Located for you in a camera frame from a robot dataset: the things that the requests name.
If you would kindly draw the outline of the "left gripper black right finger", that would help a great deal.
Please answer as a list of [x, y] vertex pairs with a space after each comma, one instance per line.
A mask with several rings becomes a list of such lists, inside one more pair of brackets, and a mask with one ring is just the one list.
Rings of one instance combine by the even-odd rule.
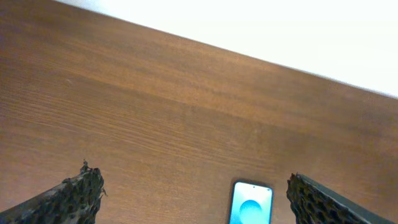
[[286, 194], [296, 224], [394, 224], [303, 174], [290, 176]]

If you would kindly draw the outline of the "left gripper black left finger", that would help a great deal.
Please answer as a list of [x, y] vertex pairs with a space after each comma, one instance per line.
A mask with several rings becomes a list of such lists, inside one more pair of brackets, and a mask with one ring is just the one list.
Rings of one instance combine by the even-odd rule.
[[100, 169], [89, 167], [88, 162], [83, 161], [78, 175], [1, 212], [1, 223], [95, 223], [105, 195]]

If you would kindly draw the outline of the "blue Galaxy smartphone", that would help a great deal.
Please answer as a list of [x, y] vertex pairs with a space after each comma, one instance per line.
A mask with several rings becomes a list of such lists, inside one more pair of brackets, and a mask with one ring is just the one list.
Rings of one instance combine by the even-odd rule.
[[228, 224], [271, 224], [274, 191], [265, 184], [233, 184]]

